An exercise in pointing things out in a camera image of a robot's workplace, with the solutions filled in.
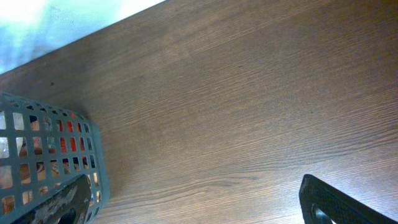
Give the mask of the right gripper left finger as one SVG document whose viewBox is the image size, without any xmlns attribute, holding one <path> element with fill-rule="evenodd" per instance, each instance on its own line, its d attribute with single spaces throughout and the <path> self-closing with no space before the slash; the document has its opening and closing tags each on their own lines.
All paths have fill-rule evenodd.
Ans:
<svg viewBox="0 0 398 224">
<path fill-rule="evenodd" d="M 11 218 L 11 223 L 85 223 L 91 199 L 91 189 L 86 175 L 78 175 L 39 202 Z"/>
</svg>

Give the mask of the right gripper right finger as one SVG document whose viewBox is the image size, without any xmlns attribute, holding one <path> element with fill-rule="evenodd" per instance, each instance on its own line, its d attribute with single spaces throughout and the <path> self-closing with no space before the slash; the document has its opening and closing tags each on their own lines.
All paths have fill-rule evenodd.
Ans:
<svg viewBox="0 0 398 224">
<path fill-rule="evenodd" d="M 303 176 L 299 200 L 305 224 L 397 224 L 395 220 L 310 174 Z"/>
</svg>

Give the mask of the grey plastic basket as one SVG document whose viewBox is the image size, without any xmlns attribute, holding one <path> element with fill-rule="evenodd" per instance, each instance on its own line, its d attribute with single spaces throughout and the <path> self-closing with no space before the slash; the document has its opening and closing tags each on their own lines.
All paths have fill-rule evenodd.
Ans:
<svg viewBox="0 0 398 224">
<path fill-rule="evenodd" d="M 80 113 L 1 92 L 1 223 L 12 223 L 68 180 L 90 188 L 84 223 L 109 202 L 100 131 Z"/>
</svg>

